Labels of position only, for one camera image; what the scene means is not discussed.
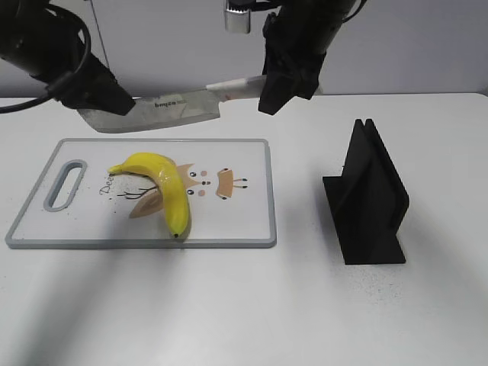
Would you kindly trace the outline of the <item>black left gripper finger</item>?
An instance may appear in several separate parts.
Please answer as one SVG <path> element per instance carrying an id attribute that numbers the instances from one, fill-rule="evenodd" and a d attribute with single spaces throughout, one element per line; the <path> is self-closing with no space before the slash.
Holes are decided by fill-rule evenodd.
<path id="1" fill-rule="evenodd" d="M 124 116 L 135 104 L 134 99 L 115 78 L 96 78 L 85 87 L 78 109 L 105 111 Z"/>

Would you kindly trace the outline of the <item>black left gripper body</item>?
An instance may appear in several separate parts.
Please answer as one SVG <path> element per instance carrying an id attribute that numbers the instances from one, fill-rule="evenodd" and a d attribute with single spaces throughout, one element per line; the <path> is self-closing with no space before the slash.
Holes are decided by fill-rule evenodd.
<path id="1" fill-rule="evenodd" d="M 84 49 L 51 50 L 45 61 L 45 95 L 71 109 L 78 109 L 85 87 L 96 78 L 115 78 L 96 56 Z"/>

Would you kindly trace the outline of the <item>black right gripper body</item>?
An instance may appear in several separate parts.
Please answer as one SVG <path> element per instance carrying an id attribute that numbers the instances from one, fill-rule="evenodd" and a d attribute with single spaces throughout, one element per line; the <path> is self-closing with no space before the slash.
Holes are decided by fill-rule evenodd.
<path id="1" fill-rule="evenodd" d="M 270 13 L 263 26 L 265 64 L 263 74 L 281 72 L 298 75 L 301 82 L 296 96 L 310 99 L 319 87 L 324 54 L 316 50 L 310 11 Z"/>

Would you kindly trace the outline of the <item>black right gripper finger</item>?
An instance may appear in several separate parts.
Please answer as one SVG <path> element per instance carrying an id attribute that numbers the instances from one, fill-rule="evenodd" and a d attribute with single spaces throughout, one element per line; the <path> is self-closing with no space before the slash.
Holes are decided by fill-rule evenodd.
<path id="1" fill-rule="evenodd" d="M 298 75 L 270 72 L 260 94 L 258 111 L 276 114 L 297 94 L 301 82 Z"/>

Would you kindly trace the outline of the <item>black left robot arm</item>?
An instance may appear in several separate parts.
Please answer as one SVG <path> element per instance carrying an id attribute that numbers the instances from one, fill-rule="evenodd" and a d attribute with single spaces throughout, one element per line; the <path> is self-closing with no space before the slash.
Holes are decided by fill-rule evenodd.
<path id="1" fill-rule="evenodd" d="M 92 52 L 86 23 L 49 1 L 1 3 L 1 59 L 45 85 L 29 101 L 4 106 L 2 114 L 24 111 L 57 100 L 80 110 L 127 114 L 133 98 Z"/>

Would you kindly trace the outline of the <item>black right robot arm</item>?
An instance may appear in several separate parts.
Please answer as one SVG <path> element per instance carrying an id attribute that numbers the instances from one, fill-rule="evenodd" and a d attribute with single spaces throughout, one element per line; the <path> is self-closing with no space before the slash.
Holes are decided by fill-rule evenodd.
<path id="1" fill-rule="evenodd" d="M 279 1 L 268 14 L 265 38 L 265 83 L 258 110 L 274 115 L 292 98 L 310 100 L 319 87 L 327 49 L 340 27 L 356 16 L 364 1 Z"/>

